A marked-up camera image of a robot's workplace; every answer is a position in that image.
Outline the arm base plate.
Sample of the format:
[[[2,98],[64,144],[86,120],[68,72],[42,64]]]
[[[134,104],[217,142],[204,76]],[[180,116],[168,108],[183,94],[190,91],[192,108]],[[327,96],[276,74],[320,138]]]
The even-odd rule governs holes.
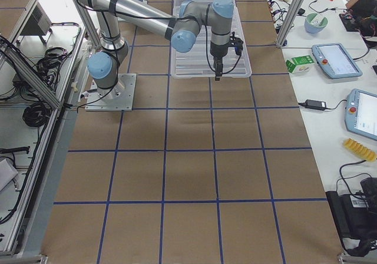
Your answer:
[[[97,88],[92,80],[91,88],[95,92],[89,93],[86,111],[131,111],[133,109],[137,74],[119,74],[118,83],[108,94],[108,90]]]

